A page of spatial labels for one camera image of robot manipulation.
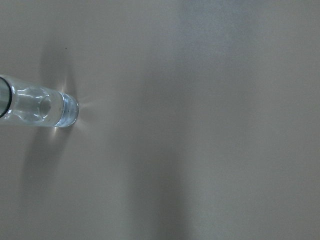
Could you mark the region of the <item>clear glass sauce bottle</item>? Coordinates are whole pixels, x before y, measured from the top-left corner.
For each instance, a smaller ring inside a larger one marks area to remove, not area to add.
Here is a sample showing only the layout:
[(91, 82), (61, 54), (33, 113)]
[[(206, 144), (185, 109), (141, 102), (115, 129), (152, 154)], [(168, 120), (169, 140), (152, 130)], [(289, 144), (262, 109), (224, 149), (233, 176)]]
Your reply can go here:
[(66, 93), (0, 76), (1, 125), (65, 128), (76, 122), (78, 114), (78, 102)]

